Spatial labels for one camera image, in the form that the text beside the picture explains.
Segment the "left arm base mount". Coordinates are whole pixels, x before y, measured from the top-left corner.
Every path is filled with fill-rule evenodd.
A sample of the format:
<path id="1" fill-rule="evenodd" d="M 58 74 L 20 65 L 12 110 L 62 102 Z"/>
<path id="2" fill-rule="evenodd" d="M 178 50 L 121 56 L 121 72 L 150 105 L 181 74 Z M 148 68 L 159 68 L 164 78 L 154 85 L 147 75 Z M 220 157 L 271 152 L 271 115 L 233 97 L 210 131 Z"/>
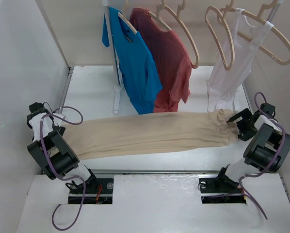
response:
<path id="1" fill-rule="evenodd" d="M 85 181 L 86 189 L 83 204 L 112 204 L 113 178 L 89 178 Z M 80 204 L 83 196 L 83 182 L 66 183 L 69 189 L 68 203 Z"/>

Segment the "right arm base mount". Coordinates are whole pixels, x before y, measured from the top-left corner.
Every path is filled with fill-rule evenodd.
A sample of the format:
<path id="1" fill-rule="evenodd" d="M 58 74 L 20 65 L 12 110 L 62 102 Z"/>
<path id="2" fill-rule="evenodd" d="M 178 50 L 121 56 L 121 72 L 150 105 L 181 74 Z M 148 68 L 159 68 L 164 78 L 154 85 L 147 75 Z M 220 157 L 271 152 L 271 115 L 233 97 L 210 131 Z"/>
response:
<path id="1" fill-rule="evenodd" d="M 202 204 L 246 204 L 243 191 L 214 177 L 199 178 Z"/>

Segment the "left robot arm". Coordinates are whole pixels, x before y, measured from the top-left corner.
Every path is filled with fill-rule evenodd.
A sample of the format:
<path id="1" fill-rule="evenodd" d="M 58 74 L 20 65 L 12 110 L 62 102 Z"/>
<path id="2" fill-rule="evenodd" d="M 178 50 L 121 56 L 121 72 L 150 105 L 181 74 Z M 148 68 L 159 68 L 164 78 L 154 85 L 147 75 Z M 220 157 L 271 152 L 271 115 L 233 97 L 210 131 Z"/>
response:
<path id="1" fill-rule="evenodd" d="M 64 115 L 58 113 L 64 108 L 76 111 L 81 117 L 80 122 L 67 121 Z M 31 104 L 29 110 L 27 125 L 33 130 L 34 136 L 27 150 L 44 174 L 51 180 L 65 181 L 65 185 L 73 194 L 82 192 L 89 194 L 97 191 L 101 184 L 90 169 L 87 169 L 86 177 L 80 175 L 78 171 L 70 178 L 66 177 L 66 174 L 79 168 L 80 160 L 63 138 L 65 127 L 62 123 L 80 125 L 83 122 L 81 112 L 69 106 L 60 107 L 52 112 L 40 102 Z"/>

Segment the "beige trousers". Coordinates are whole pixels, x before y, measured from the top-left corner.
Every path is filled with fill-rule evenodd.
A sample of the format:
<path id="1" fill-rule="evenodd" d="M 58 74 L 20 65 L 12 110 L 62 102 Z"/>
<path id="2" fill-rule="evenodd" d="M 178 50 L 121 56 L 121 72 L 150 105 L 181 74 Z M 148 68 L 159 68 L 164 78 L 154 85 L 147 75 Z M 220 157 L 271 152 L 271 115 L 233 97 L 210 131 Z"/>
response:
<path id="1" fill-rule="evenodd" d="M 165 112 L 67 125 L 64 140 L 80 160 L 223 147 L 238 139 L 230 110 Z"/>

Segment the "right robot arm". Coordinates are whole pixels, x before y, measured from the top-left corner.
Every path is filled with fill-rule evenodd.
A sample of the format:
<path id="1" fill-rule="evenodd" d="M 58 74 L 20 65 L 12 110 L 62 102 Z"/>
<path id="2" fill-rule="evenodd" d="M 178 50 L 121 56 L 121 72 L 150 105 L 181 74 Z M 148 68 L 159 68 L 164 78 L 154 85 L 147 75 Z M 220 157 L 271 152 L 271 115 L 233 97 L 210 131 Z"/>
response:
<path id="1" fill-rule="evenodd" d="M 290 134 L 274 117 L 275 106 L 265 102 L 254 113 L 246 108 L 228 120 L 236 124 L 238 139 L 250 143 L 242 159 L 221 168 L 214 179 L 216 189 L 231 193 L 246 177 L 258 177 L 280 169 L 290 151 Z"/>

